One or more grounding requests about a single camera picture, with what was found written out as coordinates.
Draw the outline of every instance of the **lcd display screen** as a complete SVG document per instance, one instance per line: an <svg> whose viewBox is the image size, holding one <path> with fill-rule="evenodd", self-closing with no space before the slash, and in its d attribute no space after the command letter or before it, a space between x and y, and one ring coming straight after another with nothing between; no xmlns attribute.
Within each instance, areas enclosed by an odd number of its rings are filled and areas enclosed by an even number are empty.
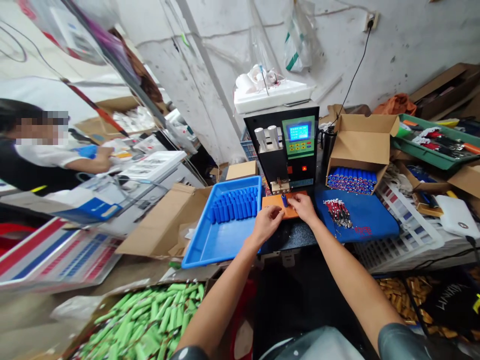
<svg viewBox="0 0 480 360"><path fill-rule="evenodd" d="M307 139L309 137L308 125L292 126L288 129L288 131L290 131L291 142L296 140Z"/></svg>

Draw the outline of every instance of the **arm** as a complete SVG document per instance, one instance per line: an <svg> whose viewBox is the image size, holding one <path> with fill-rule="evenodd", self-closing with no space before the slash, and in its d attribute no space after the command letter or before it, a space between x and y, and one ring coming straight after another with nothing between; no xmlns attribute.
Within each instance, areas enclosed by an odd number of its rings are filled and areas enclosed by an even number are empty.
<svg viewBox="0 0 480 360"><path fill-rule="evenodd" d="M297 194L288 201L313 231L333 279L378 354L380 330L387 324L404 324L402 318L367 270L320 221L310 197Z"/></svg>
<svg viewBox="0 0 480 360"><path fill-rule="evenodd" d="M176 351L198 346L212 356L234 314L260 247L279 227L283 216L279 206L270 206L258 213L252 234L201 302Z"/></svg>
<svg viewBox="0 0 480 360"><path fill-rule="evenodd" d="M113 150L112 147L99 147L94 159L79 158L67 163L65 168L88 174L105 173L112 166L109 157Z"/></svg>

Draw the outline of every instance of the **white shirt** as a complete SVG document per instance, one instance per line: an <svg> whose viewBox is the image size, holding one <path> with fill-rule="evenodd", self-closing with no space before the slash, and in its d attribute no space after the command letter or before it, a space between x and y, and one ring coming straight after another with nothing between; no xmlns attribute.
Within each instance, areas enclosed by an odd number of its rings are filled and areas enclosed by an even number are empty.
<svg viewBox="0 0 480 360"><path fill-rule="evenodd" d="M70 151L58 145L15 145L15 150L28 162L48 167L64 168L65 165L78 159L86 159L76 151Z"/></svg>

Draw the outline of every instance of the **green control panel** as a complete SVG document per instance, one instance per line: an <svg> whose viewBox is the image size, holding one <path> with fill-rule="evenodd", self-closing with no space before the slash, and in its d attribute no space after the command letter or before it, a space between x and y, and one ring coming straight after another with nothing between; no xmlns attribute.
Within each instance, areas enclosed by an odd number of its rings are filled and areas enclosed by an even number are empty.
<svg viewBox="0 0 480 360"><path fill-rule="evenodd" d="M281 122L284 147L289 160L315 153L315 116L299 117Z"/></svg>

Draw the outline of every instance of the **orange work pad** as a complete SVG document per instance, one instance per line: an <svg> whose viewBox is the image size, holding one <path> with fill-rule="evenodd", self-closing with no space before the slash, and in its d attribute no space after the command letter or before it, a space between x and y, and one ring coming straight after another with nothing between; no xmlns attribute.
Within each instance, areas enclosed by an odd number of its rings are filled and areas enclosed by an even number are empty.
<svg viewBox="0 0 480 360"><path fill-rule="evenodd" d="M291 197L293 197L295 194L308 195L306 191L297 191L297 192L288 192L288 193L285 194L285 196L288 200ZM280 195L265 196L261 200L262 209L266 208L267 206L272 206L272 205L278 205L279 207L281 207L283 209L283 211L285 212L285 215L283 216L283 220L294 219L294 218L299 217L299 215L294 210L292 205L288 205L288 207L284 207L284 202L282 201L282 195L281 194Z"/></svg>

